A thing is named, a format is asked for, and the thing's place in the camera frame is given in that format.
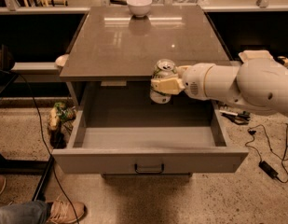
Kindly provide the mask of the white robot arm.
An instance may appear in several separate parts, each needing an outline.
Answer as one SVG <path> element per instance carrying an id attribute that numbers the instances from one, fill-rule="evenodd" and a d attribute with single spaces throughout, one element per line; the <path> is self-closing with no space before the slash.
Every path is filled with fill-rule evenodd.
<path id="1" fill-rule="evenodd" d="M 152 101 L 166 104 L 180 92 L 257 115 L 280 113 L 288 118 L 288 69 L 268 58 L 251 59 L 240 66 L 177 66 L 171 60 L 158 61 L 151 78 Z"/>

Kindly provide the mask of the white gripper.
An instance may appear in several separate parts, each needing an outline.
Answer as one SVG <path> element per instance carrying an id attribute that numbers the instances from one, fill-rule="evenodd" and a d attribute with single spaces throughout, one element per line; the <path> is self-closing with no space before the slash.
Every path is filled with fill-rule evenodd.
<path id="1" fill-rule="evenodd" d="M 208 72 L 214 67 L 214 63 L 197 63 L 194 65 L 177 66 L 178 77 L 161 78 L 151 80 L 154 91 L 176 95 L 185 90 L 185 93 L 193 99 L 208 100 L 205 91 L 205 81 Z"/>

